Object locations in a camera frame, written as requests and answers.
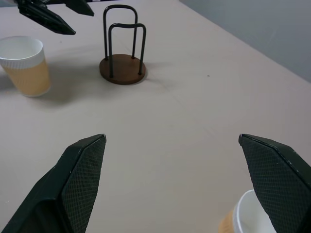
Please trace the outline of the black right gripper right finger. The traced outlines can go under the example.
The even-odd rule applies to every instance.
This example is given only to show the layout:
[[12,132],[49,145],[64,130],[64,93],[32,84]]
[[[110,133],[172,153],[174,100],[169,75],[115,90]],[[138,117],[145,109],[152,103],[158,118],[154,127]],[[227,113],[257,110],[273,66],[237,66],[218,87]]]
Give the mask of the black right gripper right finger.
[[311,233],[311,166],[291,147],[241,134],[255,194],[276,233]]

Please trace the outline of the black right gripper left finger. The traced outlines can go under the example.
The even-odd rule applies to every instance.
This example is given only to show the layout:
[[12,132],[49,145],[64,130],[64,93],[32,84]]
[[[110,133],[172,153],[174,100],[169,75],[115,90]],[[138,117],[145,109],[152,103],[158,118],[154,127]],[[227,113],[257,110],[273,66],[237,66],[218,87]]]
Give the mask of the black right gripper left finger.
[[68,146],[1,233],[86,233],[101,177],[105,134]]

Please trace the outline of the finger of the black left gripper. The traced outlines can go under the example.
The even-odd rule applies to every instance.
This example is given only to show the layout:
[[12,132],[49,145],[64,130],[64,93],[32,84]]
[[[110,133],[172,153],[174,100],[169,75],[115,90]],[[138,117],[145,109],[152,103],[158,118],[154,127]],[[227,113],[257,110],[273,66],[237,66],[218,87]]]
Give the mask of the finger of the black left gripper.
[[50,11],[46,3],[49,0],[17,0],[19,12],[49,29],[52,32],[64,35],[75,35],[74,31],[59,15]]
[[78,14],[94,16],[94,12],[86,0],[48,0],[46,4],[64,4]]

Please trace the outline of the white and tan paper cup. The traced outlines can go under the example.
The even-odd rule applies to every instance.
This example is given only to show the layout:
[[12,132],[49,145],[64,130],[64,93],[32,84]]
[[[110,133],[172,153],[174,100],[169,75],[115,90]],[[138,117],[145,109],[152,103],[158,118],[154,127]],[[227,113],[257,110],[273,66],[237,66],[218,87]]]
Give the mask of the white and tan paper cup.
[[221,221],[218,233],[276,233],[255,191],[245,192]]
[[38,97],[51,87],[43,43],[29,36],[0,39],[0,66],[23,95]]

